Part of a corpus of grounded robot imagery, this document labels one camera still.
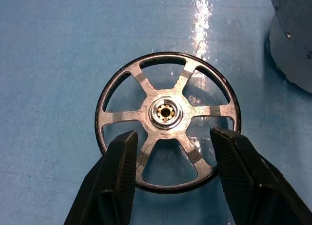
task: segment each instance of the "blue surface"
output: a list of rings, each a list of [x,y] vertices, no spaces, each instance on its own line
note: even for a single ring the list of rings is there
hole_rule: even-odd
[[[0,224],[65,220],[100,157],[103,87],[152,51],[215,66],[238,97],[243,134],[312,208],[312,96],[275,68],[273,15],[270,0],[0,0]],[[132,224],[234,223],[216,178],[180,195],[137,190]]]

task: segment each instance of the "spoked wheel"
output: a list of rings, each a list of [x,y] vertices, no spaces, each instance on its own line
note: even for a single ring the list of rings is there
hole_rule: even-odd
[[[174,88],[155,90],[142,69],[164,63],[184,65]],[[228,104],[193,107],[182,95],[182,90],[195,70],[208,76],[223,92]],[[137,111],[106,112],[108,101],[115,89],[128,77],[133,76],[146,93],[141,108]],[[193,117],[224,116],[233,121],[233,130],[240,132],[241,115],[235,93],[227,80],[205,61],[184,53],[162,52],[135,59],[121,68],[105,86],[97,103],[95,129],[98,145],[104,154],[107,150],[103,127],[112,123],[140,121],[148,133],[136,163],[136,185],[155,193],[179,193],[199,187],[216,173],[186,135]],[[158,140],[176,139],[197,171],[193,181],[178,185],[155,185],[143,180],[142,174],[151,152]]]

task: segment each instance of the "wheel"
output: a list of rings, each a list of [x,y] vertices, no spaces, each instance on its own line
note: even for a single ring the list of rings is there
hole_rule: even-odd
[[[184,65],[177,83],[172,89],[155,90],[142,69],[163,63]],[[208,76],[223,92],[228,104],[193,107],[182,95],[182,90],[195,70]],[[106,112],[108,101],[115,89],[128,77],[133,76],[146,93],[141,108],[137,111]],[[233,121],[233,130],[240,132],[241,115],[235,93],[227,80],[211,65],[194,56],[176,53],[153,53],[128,63],[121,68],[105,86],[97,103],[95,130],[101,152],[107,150],[103,127],[108,124],[140,121],[148,133],[136,163],[136,185],[155,193],[179,193],[189,191],[206,183],[216,174],[217,167],[210,166],[200,155],[186,135],[191,119],[198,116],[225,116]],[[142,173],[158,140],[177,139],[197,171],[197,178],[179,185],[154,185],[142,178]]]

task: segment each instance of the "glossy blue floor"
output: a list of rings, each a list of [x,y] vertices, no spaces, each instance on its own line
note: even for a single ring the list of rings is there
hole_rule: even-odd
[[[240,102],[242,133],[312,208],[312,96],[275,67],[273,15],[271,0],[0,0],[0,224],[63,223],[101,156],[94,114],[102,89],[129,61],[160,51],[198,56],[227,78]],[[160,85],[176,77],[168,68],[151,72]],[[196,81],[221,101],[207,79]],[[112,97],[112,109],[128,95],[133,106],[141,99],[138,85],[128,85],[121,99]],[[174,152],[159,152],[152,160],[171,170],[150,172],[166,181],[175,173]],[[178,173],[187,178],[186,171]],[[131,224],[234,222],[217,177],[178,195],[136,190]]]

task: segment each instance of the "metal wheel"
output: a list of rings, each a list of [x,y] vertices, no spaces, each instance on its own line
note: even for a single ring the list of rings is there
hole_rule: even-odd
[[[142,69],[163,63],[184,65],[173,89],[155,90]],[[182,90],[195,70],[208,76],[221,89],[228,104],[193,107],[182,95]],[[108,101],[115,89],[128,77],[133,76],[146,93],[141,108],[136,111],[106,112]],[[97,103],[95,129],[98,145],[104,154],[107,150],[103,127],[108,124],[140,121],[148,133],[141,154],[136,163],[136,185],[144,190],[156,193],[178,193],[192,190],[211,179],[216,173],[203,159],[196,147],[186,135],[191,119],[198,116],[225,116],[233,121],[233,130],[240,132],[241,115],[235,93],[227,80],[211,65],[191,55],[175,52],[153,53],[135,59],[121,68],[105,86]],[[154,185],[142,178],[143,170],[158,140],[177,139],[189,160],[197,171],[197,178],[179,185]]]

